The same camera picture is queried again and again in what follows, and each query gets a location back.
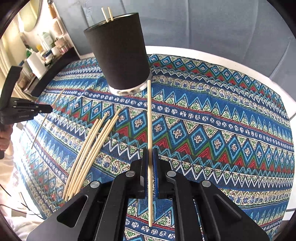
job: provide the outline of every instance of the silver base of container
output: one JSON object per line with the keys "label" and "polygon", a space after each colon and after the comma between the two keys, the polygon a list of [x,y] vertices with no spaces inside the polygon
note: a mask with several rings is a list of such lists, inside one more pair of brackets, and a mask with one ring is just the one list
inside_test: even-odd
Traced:
{"label": "silver base of container", "polygon": [[150,71],[148,78],[143,83],[141,83],[140,85],[138,85],[136,87],[133,87],[131,89],[126,89],[126,90],[117,90],[117,89],[112,88],[110,85],[108,85],[108,89],[111,94],[117,95],[117,96],[133,95],[133,94],[136,94],[136,93],[146,89],[147,88],[147,80],[151,80],[151,78],[152,78],[152,73]]}

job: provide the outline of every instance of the person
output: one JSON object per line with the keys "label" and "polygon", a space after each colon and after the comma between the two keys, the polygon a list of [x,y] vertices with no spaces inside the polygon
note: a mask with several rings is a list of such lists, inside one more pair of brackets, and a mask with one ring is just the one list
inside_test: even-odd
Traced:
{"label": "person", "polygon": [[9,181],[13,173],[13,144],[10,140],[12,134],[12,126],[4,126],[4,130],[0,131],[0,150],[4,150],[4,158],[0,160],[0,211],[11,226],[13,231],[22,241],[26,241],[28,234],[36,228],[41,221],[31,221],[25,217],[11,217],[10,197],[4,189],[7,189]]}

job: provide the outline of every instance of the human hand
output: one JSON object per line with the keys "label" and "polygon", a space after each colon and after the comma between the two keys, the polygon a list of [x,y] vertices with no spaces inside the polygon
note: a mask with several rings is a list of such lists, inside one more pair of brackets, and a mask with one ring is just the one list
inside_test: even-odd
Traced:
{"label": "human hand", "polygon": [[9,147],[12,127],[13,125],[6,125],[4,130],[0,131],[0,150],[6,150]]}

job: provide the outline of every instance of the table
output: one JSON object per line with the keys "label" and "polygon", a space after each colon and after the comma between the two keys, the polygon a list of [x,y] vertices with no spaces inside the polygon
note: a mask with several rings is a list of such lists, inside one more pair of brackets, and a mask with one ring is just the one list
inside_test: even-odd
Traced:
{"label": "table", "polygon": [[[269,235],[286,210],[294,175],[294,147],[280,96],[259,81],[200,60],[149,55],[153,145],[173,170],[208,179]],[[18,163],[27,188],[48,217],[64,204],[63,189],[92,123],[106,112],[119,119],[84,185],[107,182],[129,169],[147,147],[146,90],[117,97],[108,92],[95,58],[64,68],[39,97],[50,104],[66,88],[53,114],[30,146],[43,117],[28,122]],[[147,200],[129,200],[125,240],[174,240],[170,200],[154,200],[148,227]]]}

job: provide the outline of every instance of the wooden stick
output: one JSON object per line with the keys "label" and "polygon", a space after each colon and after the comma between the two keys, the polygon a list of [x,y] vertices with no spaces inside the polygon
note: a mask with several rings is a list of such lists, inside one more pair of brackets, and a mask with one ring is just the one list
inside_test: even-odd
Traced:
{"label": "wooden stick", "polygon": [[86,157],[86,155],[87,155],[89,149],[91,148],[91,145],[92,145],[94,139],[96,138],[96,135],[97,135],[97,133],[99,132],[99,130],[100,130],[100,128],[101,128],[103,122],[105,121],[106,117],[107,117],[107,115],[105,114],[105,115],[103,116],[103,118],[100,120],[100,122],[97,124],[95,130],[94,130],[94,131],[92,132],[92,134],[91,134],[91,137],[90,137],[90,139],[89,139],[89,141],[88,141],[88,143],[87,143],[85,149],[83,150],[83,153],[82,153],[82,156],[81,156],[80,159],[79,159],[79,162],[78,162],[77,168],[75,169],[75,172],[74,172],[74,175],[73,175],[73,178],[72,178],[72,181],[71,181],[70,187],[69,187],[68,190],[67,190],[67,194],[66,194],[66,196],[65,196],[65,201],[68,200],[68,197],[70,197],[70,196],[71,196],[71,193],[73,192],[73,188],[75,187],[76,179],[77,179],[78,174],[79,174],[79,172],[80,172],[80,169],[81,169],[81,166],[82,166],[82,164],[83,164],[83,161],[84,161],[84,159],[85,159],[85,157]]}
{"label": "wooden stick", "polygon": [[68,189],[69,183],[70,183],[70,181],[71,181],[72,175],[73,175],[73,173],[74,173],[74,170],[75,170],[76,164],[78,163],[78,161],[79,161],[79,159],[80,159],[80,156],[81,156],[81,154],[83,153],[83,150],[84,150],[85,146],[87,145],[87,142],[88,142],[89,138],[91,137],[91,133],[94,131],[94,129],[95,129],[96,125],[98,124],[98,122],[99,122],[99,120],[96,119],[96,121],[94,122],[94,124],[93,124],[91,130],[89,131],[89,133],[88,133],[86,139],[84,140],[83,145],[82,145],[82,147],[80,148],[80,151],[78,152],[78,155],[77,155],[77,157],[76,157],[76,159],[75,159],[75,161],[74,161],[74,164],[73,164],[72,169],[71,169],[71,171],[70,171],[69,177],[68,177],[68,179],[67,179],[67,183],[66,183],[66,186],[65,186],[65,189],[64,189],[64,193],[63,193],[63,199],[64,199],[65,196],[66,196],[67,189]]}
{"label": "wooden stick", "polygon": [[81,178],[82,178],[82,175],[83,175],[83,173],[84,173],[84,170],[87,168],[88,162],[89,162],[89,160],[90,160],[91,157],[92,157],[92,153],[93,153],[94,150],[96,149],[97,145],[100,144],[100,140],[101,140],[102,136],[104,135],[105,130],[108,128],[109,123],[110,123],[110,120],[108,120],[108,121],[106,122],[104,128],[102,129],[100,135],[98,136],[98,138],[97,138],[97,140],[96,140],[96,143],[93,145],[93,148],[92,148],[91,151],[89,152],[89,154],[88,154],[88,156],[87,156],[87,158],[86,158],[86,160],[85,160],[85,162],[84,162],[84,164],[83,164],[83,166],[82,166],[82,168],[81,168],[81,171],[80,171],[80,173],[79,173],[79,176],[78,176],[77,179],[76,179],[76,182],[75,182],[75,185],[74,185],[73,191],[71,192],[69,198],[72,198],[73,195],[76,194],[76,190],[77,190],[77,188],[78,188],[78,184],[80,183],[80,180],[81,180]]}
{"label": "wooden stick", "polygon": [[106,138],[107,138],[108,135],[110,134],[110,132],[111,132],[111,130],[112,130],[113,126],[115,125],[115,123],[116,123],[116,121],[117,121],[118,118],[119,118],[119,117],[116,116],[115,120],[114,120],[113,122],[110,123],[110,125],[108,126],[108,129],[105,131],[104,136],[103,136],[103,138],[102,138],[102,140],[101,140],[99,146],[96,148],[95,153],[93,153],[93,155],[92,155],[92,157],[91,157],[91,160],[88,162],[88,166],[87,166],[87,168],[84,170],[84,174],[83,174],[83,176],[82,176],[82,178],[81,178],[81,181],[80,181],[79,185],[77,186],[77,190],[76,190],[76,193],[75,193],[75,194],[77,194],[77,193],[80,191],[80,189],[81,189],[81,187],[82,187],[82,184],[83,184],[83,182],[84,182],[84,180],[85,180],[85,178],[86,178],[87,173],[89,172],[89,170],[90,170],[92,164],[94,163],[94,161],[95,161],[95,159],[96,159],[96,157],[97,157],[99,151],[101,150],[101,148],[102,148],[102,146],[103,146],[103,144],[104,144]]}
{"label": "wooden stick", "polygon": [[[58,99],[61,97],[61,95],[62,95],[62,93],[64,92],[64,90],[65,90],[65,88],[64,88],[64,89],[61,91],[61,93],[59,93],[59,95],[56,97],[56,99],[55,99],[54,102],[52,103],[52,106],[55,105],[55,103],[56,103],[56,102],[58,101]],[[36,135],[35,135],[35,138],[34,138],[34,140],[33,140],[33,143],[32,143],[32,146],[31,146],[31,149],[32,149],[33,146],[34,146],[34,142],[36,141],[37,136],[38,136],[38,134],[39,134],[39,132],[40,132],[40,130],[41,130],[41,127],[43,126],[43,123],[45,122],[45,120],[46,120],[48,114],[49,114],[49,113],[47,113],[47,114],[44,116],[44,119],[43,119],[43,121],[41,122],[41,125],[39,126],[39,128],[38,128],[38,130],[37,130],[37,132],[36,132]]]}
{"label": "wooden stick", "polygon": [[152,167],[152,103],[151,81],[147,81],[147,133],[148,133],[148,223],[153,223],[153,167]]}
{"label": "wooden stick", "polygon": [[109,7],[108,7],[108,11],[109,11],[109,15],[110,15],[111,21],[114,21],[114,18],[113,18],[113,15],[112,15],[111,9],[110,9]]}
{"label": "wooden stick", "polygon": [[104,18],[105,18],[106,22],[108,23],[109,20],[108,20],[108,18],[107,18],[107,16],[106,16],[106,13],[105,13],[105,11],[104,11],[104,7],[102,7],[101,9],[102,9],[102,12],[103,12],[103,14],[104,14]]}

